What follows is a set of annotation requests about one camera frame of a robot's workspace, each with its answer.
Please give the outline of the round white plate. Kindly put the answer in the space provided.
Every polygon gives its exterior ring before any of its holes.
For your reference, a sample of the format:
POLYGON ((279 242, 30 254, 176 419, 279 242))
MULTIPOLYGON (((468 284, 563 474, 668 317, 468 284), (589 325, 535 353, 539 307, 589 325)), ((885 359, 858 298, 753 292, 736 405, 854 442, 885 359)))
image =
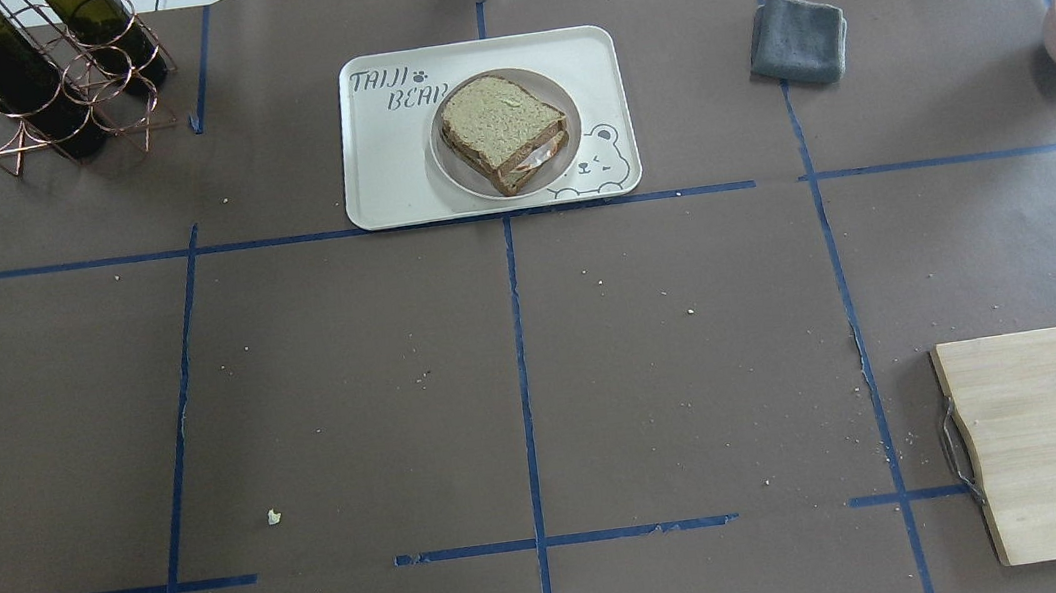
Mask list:
MULTIPOLYGON (((538 74, 538 72, 534 71, 530 72, 529 70, 522 70, 515 68, 490 70, 489 72, 482 72, 480 74, 475 74, 475 76, 473 76, 472 78, 468 78, 465 81, 463 81, 461 84, 455 87, 455 89, 453 89, 450 94, 444 97, 444 100, 440 101, 440 104, 436 107, 435 115, 433 115, 432 117, 433 118, 432 125, 430 125, 432 134, 432 138, 430 140, 431 144, 430 151, 432 159, 434 160, 435 166, 438 166, 439 169, 442 170, 442 174, 445 175, 445 177, 446 178, 448 177, 449 179, 452 179, 452 181, 455 181, 455 185, 458 185, 460 189, 463 189, 465 192, 469 192, 469 190, 463 187, 464 175, 466 175, 465 168, 467 168, 467 170, 474 170, 477 174, 486 175, 484 173, 480 173, 480 170, 477 170, 473 162, 467 160, 464 154, 459 154, 458 152, 456 152, 454 146, 451 146, 447 141, 447 138, 444 137, 444 133, 440 133, 440 125, 438 123, 438 118, 439 118, 438 114, 441 113, 440 107, 444 106, 444 101, 447 100, 450 95, 455 93, 455 91, 458 88, 469 82, 469 80, 474 80, 474 78, 480 77, 482 75, 490 75, 490 74, 504 76, 504 78, 509 78, 510 80, 512 80, 512 82, 517 82, 518 85, 525 87, 527 90, 530 91, 530 93, 538 95, 538 97, 541 100, 544 100, 545 102, 550 103, 551 106, 555 106, 555 108, 559 109, 562 113, 564 113, 568 118, 568 125, 567 125, 568 129, 566 131, 563 131, 562 133, 567 133, 570 136, 569 144, 566 146, 566 149, 563 150, 562 153, 560 153, 560 155, 555 157, 552 166, 549 167, 550 169, 546 170, 546 174, 548 174, 549 179, 538 181, 538 184, 543 184, 544 188, 538 188, 538 190, 535 190, 534 193, 516 196, 514 198, 508 198, 506 200, 515 200, 515 198, 530 196, 538 192, 546 192, 548 188, 551 188, 551 184, 559 181, 559 179, 564 176, 565 169, 567 169, 567 164, 571 161, 572 155, 576 154, 576 150, 579 147, 580 144, 579 139, 581 139, 582 125, 581 125, 581 117, 579 115, 579 111, 577 109, 576 101, 571 93, 568 93, 568 91, 564 89, 564 87, 554 83, 551 78, 538 74)), ((490 180, 496 180, 496 179, 504 180, 505 176, 493 177, 490 176, 490 174, 486 175, 486 177, 489 177, 490 180)), ((483 197, 483 196, 480 197, 485 200, 501 200, 496 198, 488 199, 488 197, 483 197)))

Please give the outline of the fake fried egg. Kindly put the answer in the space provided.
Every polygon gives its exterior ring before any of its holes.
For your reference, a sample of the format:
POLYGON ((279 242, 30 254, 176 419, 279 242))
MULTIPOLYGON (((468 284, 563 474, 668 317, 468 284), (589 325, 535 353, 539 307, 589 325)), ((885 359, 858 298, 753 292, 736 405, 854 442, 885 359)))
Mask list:
POLYGON ((552 160, 553 156, 558 154, 561 148, 567 142, 567 135, 564 133, 559 133, 558 136, 551 138, 551 141, 541 145, 529 153, 526 158, 516 166, 513 170, 514 174, 535 172, 539 167, 544 166, 548 161, 552 160))

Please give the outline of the folded grey cloth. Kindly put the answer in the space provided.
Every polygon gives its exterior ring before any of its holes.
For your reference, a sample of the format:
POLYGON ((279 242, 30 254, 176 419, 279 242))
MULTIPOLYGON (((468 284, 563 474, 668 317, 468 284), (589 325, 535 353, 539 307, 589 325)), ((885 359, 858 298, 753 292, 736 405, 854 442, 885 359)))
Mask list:
POLYGON ((848 65, 844 9, 808 0, 763 0, 754 13, 750 72, 804 84, 835 84, 848 65))

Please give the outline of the cream bear serving tray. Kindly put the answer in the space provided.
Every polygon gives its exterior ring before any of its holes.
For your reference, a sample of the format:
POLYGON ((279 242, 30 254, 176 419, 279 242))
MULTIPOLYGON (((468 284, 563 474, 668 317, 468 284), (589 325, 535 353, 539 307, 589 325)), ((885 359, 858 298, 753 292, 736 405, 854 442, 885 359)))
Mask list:
POLYGON ((346 213, 376 230, 539 207, 611 199, 641 180, 625 81, 612 35, 597 26, 357 56, 338 83, 346 213), (564 87, 581 139, 559 181, 515 200, 485 200, 446 178, 432 159, 436 107, 455 87, 498 69, 538 72, 564 87))

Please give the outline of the bread slice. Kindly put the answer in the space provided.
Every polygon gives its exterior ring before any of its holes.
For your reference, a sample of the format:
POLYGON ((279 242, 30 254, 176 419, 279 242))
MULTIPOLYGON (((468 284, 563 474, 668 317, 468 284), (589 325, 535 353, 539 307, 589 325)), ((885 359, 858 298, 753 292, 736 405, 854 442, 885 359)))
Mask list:
POLYGON ((544 188, 544 185, 538 184, 538 181, 546 181, 549 179, 548 174, 546 174, 546 170, 550 169, 549 167, 552 166, 555 157, 566 149, 568 144, 566 144, 564 148, 561 148, 558 154, 553 156, 552 160, 539 167, 535 172, 514 174, 512 170, 508 176, 505 176, 504 180, 490 180, 490 178, 486 177, 486 175, 482 175, 480 173, 477 174, 474 170, 467 170, 467 168, 465 168, 466 175, 464 175, 463 187, 469 190, 470 193, 488 197, 488 199, 496 198, 506 200, 508 198, 534 193, 538 188, 544 188))
POLYGON ((497 75, 469 80, 450 95, 438 114, 440 133, 480 173, 504 177, 568 129, 555 106, 497 75))

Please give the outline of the bread slice on plate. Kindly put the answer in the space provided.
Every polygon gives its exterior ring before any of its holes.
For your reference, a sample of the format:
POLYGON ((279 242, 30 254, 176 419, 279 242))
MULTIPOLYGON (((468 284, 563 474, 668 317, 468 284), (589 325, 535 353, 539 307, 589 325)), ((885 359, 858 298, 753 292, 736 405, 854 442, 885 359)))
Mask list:
POLYGON ((539 167, 535 172, 514 174, 512 170, 508 176, 505 176, 504 180, 490 180, 490 178, 486 177, 486 175, 482 175, 480 173, 477 174, 474 170, 467 170, 467 168, 465 168, 466 175, 464 175, 463 187, 469 190, 470 193, 488 197, 488 199, 496 198, 506 200, 508 198, 534 193, 538 188, 544 188, 544 185, 538 184, 538 181, 546 181, 549 179, 548 174, 546 174, 546 170, 550 169, 549 167, 552 166, 555 157, 566 149, 568 144, 566 144, 564 148, 561 148, 558 154, 553 156, 552 160, 539 167))

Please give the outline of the dark green wine bottle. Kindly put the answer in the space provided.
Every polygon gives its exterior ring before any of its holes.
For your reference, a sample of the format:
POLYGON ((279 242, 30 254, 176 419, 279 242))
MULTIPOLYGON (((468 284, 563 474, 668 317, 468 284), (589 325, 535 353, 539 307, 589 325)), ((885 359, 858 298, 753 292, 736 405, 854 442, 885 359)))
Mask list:
POLYGON ((84 159, 101 151, 107 133, 94 125, 83 94, 69 87, 61 69, 31 44, 0 11, 0 109, 18 115, 29 131, 56 151, 84 159))

